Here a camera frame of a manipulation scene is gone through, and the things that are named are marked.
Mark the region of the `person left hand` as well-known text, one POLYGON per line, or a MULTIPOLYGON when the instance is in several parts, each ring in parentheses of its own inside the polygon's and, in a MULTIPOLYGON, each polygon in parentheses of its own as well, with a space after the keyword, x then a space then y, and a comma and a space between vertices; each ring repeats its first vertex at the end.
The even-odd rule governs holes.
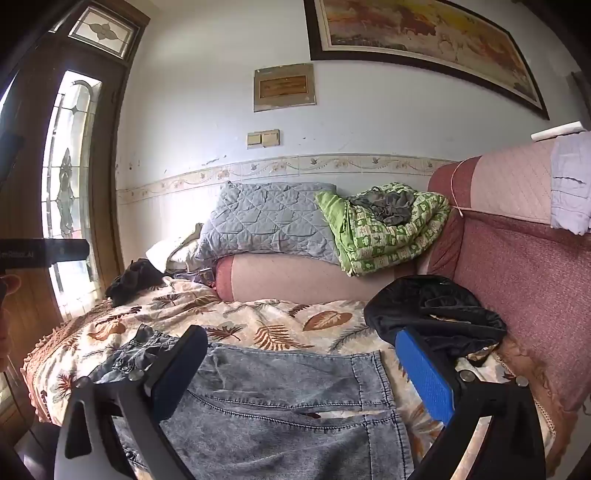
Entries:
POLYGON ((4 306, 6 297, 14 294, 21 286, 21 279, 17 275, 3 275, 1 277, 0 299, 0 372, 3 373, 8 365, 12 340, 10 335, 10 319, 4 306))

